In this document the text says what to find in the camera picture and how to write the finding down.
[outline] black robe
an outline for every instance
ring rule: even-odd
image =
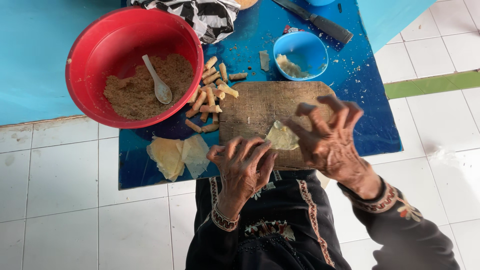
[[[195,236],[186,269],[349,270],[342,257],[332,209],[316,170],[273,171],[240,220],[216,210],[221,181],[199,179]],[[375,242],[374,270],[459,269],[452,242],[382,179],[382,192],[363,200],[338,184]]]

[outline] wrinkled hand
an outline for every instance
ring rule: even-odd
[[[259,146],[248,157],[250,149],[257,145]],[[270,154],[258,172],[257,164],[271,145],[270,141],[265,142],[260,137],[247,140],[238,136],[228,141],[224,147],[214,145],[210,148],[207,159],[217,165],[222,181],[217,209],[225,217],[236,219],[245,202],[268,183],[278,154]]]
[[[320,108],[307,103],[297,107],[297,116],[308,116],[312,131],[305,130],[292,119],[283,119],[300,139],[299,146],[307,165],[328,178],[337,180],[364,199],[375,198],[381,181],[368,162],[362,159],[353,144],[353,128],[363,115],[355,102],[340,101],[332,95],[318,97],[334,112],[327,123]]]

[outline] sleeve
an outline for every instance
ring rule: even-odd
[[[452,251],[452,241],[437,225],[422,217],[404,195],[382,179],[382,192],[372,200],[363,200],[338,184],[350,199],[353,212],[367,227],[375,242],[384,245],[373,253],[374,270],[456,270],[460,269]]]
[[[188,248],[186,270],[231,269],[238,246],[238,222],[222,215],[213,206],[193,236]]]

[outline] elderly woman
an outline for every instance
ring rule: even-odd
[[[373,268],[459,269],[450,239],[358,155],[352,132],[363,111],[333,96],[318,101],[334,111],[328,123],[306,103],[297,115],[309,117],[312,131],[291,119],[282,122],[300,138],[306,164],[338,181],[370,237],[383,245],[373,253]],[[238,136],[224,147],[211,147],[207,158],[221,176],[197,181],[187,269],[351,269],[316,170],[272,171],[277,156],[272,153],[257,171],[270,146],[258,137]]]

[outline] brown sugar mixture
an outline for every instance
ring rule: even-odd
[[[149,57],[162,81],[172,91],[170,104],[163,104],[155,96],[154,81],[145,65],[135,68],[133,77],[119,79],[107,77],[103,91],[114,111],[125,118],[145,120],[157,116],[172,107],[187,92],[193,80],[192,65],[179,54],[169,54],[166,60]]]

